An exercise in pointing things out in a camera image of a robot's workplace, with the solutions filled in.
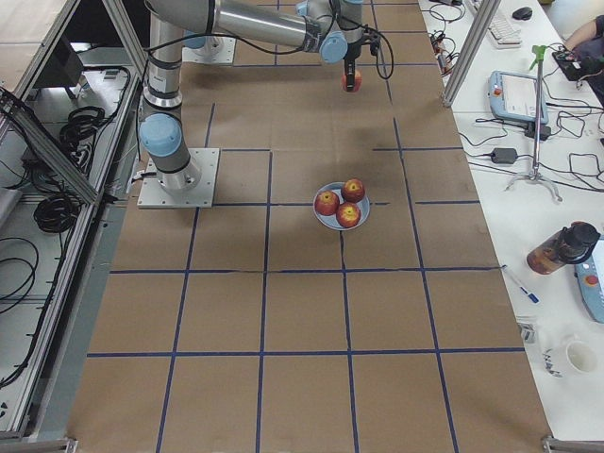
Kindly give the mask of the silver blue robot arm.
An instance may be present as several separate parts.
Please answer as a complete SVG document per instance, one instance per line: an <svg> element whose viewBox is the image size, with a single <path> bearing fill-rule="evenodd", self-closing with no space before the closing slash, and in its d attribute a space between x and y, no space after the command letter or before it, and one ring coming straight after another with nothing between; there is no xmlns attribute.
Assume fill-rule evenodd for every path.
<svg viewBox="0 0 604 453"><path fill-rule="evenodd" d="M355 61L361 53L361 1L302 1L295 14L246 1L148 1L151 13L148 78L143 89L153 113L139 136L167 193L185 192L202 176L183 137L180 69L185 39L227 38L287 46L317 53L326 63L344 63L345 88L355 88Z"/></svg>

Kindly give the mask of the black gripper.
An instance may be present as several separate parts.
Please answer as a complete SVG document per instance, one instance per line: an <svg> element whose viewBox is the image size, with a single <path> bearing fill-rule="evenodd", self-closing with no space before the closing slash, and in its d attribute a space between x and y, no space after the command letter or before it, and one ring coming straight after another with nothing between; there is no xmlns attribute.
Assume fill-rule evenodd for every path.
<svg viewBox="0 0 604 453"><path fill-rule="evenodd" d="M343 87L346 92L355 92L357 90L355 61L361 55L361 48L361 42L350 42L347 46L347 52L344 56L343 74Z"/></svg>

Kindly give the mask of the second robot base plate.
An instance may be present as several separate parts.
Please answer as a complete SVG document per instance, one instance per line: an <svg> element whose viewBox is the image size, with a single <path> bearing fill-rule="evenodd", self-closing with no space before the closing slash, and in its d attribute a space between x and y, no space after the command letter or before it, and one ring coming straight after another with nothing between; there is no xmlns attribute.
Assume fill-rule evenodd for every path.
<svg viewBox="0 0 604 453"><path fill-rule="evenodd" d="M231 65L236 40L223 37L189 38L182 48L182 60L205 65Z"/></svg>

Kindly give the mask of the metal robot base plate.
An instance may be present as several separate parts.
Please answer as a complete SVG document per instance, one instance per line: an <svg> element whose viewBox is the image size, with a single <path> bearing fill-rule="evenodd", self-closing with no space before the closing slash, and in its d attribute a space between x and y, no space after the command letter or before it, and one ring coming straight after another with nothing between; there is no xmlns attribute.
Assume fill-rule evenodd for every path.
<svg viewBox="0 0 604 453"><path fill-rule="evenodd" d="M149 159L137 206L140 209L188 209L212 206L219 148L189 148L190 162L182 171L165 174Z"/></svg>

